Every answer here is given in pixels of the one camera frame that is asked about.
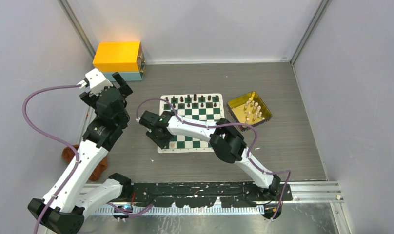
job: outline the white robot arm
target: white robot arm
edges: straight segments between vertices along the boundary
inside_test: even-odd
[[[243,141],[243,135],[234,126],[213,127],[230,123],[228,120],[222,118],[219,122],[204,122],[184,117],[178,119],[169,111],[164,111],[160,116],[145,111],[138,121],[148,129],[146,135],[160,148],[168,145],[173,135],[184,135],[209,142],[219,159],[236,164],[253,179],[256,186],[264,188],[272,196],[277,196],[280,178],[267,174],[266,172],[271,171],[266,169],[252,153],[247,155],[249,149]]]
[[[88,93],[83,92],[80,98],[95,109],[97,116],[82,136],[83,140],[78,148],[79,162],[76,162],[74,157],[43,199],[33,198],[28,205],[28,210],[38,219],[48,201],[55,197],[43,214],[41,224],[59,234],[77,233],[84,219],[92,212],[113,199],[128,198],[133,189],[130,179],[115,173],[101,186],[79,195],[91,173],[127,127],[130,117],[125,109],[125,98],[132,93],[118,73],[113,76],[120,85],[119,88],[112,85],[98,69],[85,76],[79,84],[81,88],[89,86],[91,90]],[[74,169],[75,163],[78,163],[78,167],[72,177],[55,196],[54,193]]]

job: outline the white wall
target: white wall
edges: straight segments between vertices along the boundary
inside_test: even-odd
[[[0,1],[0,233],[32,233],[29,201],[41,198],[65,168],[64,146],[24,121],[24,99],[40,88],[76,84],[91,62],[57,1]],[[79,93],[41,94],[29,102],[29,116],[41,129],[77,143],[87,110]]]
[[[291,60],[320,0],[70,0],[96,49],[140,40],[149,62]]]
[[[295,71],[356,233],[394,234],[394,0],[332,1]]]

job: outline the table surface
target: table surface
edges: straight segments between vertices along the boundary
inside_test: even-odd
[[[256,129],[254,156],[269,170],[292,170],[291,180],[325,180],[299,88],[289,63],[226,63],[148,65],[143,81],[128,83],[133,89],[127,101],[131,121],[108,154],[108,169],[96,182],[123,174],[135,182],[241,181],[251,180],[238,166],[214,153],[159,154],[135,121],[138,105],[162,95],[221,93],[224,105],[256,91],[272,112],[272,119]],[[145,103],[139,111],[158,113],[159,102]],[[229,113],[226,118],[232,120]],[[246,143],[252,131],[243,133]]]

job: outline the green square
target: green square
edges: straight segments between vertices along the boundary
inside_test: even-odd
[[[177,148],[178,149],[184,149],[185,148],[185,142],[184,141],[177,142]]]
[[[193,141],[193,148],[200,148],[200,141]]]

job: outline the chess piece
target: chess piece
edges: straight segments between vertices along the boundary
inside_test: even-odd
[[[247,101],[246,104],[244,104],[243,111],[247,110],[247,107],[249,106],[250,101]]]
[[[255,105],[253,106],[253,110],[252,110],[252,112],[255,112],[256,110],[257,110],[257,106],[259,105],[259,103],[258,102],[256,102],[255,103]]]

